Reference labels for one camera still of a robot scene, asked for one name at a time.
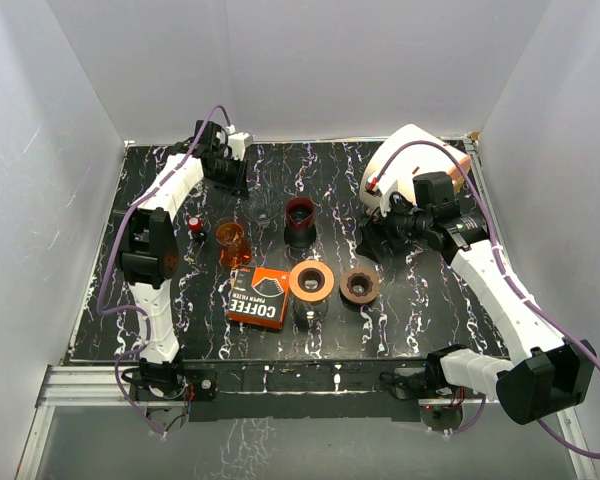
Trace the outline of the clear glass dripper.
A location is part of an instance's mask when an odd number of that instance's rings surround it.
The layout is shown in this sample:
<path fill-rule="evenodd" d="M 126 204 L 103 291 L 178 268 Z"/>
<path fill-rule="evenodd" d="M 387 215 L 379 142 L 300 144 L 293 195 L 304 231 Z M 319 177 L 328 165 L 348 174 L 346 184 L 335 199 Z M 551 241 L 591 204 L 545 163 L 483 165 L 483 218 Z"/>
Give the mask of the clear glass dripper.
<path fill-rule="evenodd" d="M 242 211 L 246 218 L 258 227 L 266 229 L 281 212 L 280 194 L 270 188 L 255 186 L 243 202 Z"/>

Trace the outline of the orange coffee filter box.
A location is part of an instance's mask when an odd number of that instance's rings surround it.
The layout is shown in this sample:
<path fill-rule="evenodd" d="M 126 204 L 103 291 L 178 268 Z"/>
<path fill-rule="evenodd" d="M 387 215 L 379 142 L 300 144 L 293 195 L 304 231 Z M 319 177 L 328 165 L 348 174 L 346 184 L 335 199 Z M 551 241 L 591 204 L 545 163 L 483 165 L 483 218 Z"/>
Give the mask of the orange coffee filter box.
<path fill-rule="evenodd" d="M 289 298 L 289 277 L 287 271 L 252 266 L 238 268 L 229 293 L 228 318 L 280 331 Z"/>

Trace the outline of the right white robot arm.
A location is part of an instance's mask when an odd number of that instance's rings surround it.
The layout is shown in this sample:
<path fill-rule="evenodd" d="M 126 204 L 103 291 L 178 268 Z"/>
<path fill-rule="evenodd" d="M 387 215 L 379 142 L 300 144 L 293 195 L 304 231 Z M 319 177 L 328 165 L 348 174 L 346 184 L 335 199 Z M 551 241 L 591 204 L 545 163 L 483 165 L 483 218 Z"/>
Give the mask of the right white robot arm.
<path fill-rule="evenodd" d="M 448 173 L 422 173 L 412 182 L 410 194 L 404 194 L 399 180 L 379 171 L 369 176 L 360 194 L 370 209 L 360 252 L 379 262 L 400 243 L 425 242 L 478 298 L 509 356 L 502 360 L 462 345 L 434 351 L 427 357 L 427 388 L 446 397 L 468 387 L 497 400 L 520 425 L 581 404 L 594 370 L 591 345 L 569 339 L 540 316 L 516 285 L 486 217 L 462 213 Z"/>

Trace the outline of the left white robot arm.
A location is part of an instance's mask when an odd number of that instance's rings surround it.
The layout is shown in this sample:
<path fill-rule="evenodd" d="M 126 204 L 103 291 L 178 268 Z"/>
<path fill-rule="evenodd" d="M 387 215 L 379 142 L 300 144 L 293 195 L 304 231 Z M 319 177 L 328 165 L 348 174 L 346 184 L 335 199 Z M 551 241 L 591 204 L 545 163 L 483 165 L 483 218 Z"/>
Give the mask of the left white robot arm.
<path fill-rule="evenodd" d="M 122 228 L 115 263 L 123 274 L 137 312 L 142 347 L 138 373 L 126 382 L 166 399 L 180 396 L 187 376 L 174 330 L 171 279 L 180 254 L 174 220 L 187 196 L 205 180 L 231 195 L 246 198 L 245 152 L 253 136 L 199 120 L 194 134 L 164 150 L 164 168 Z"/>

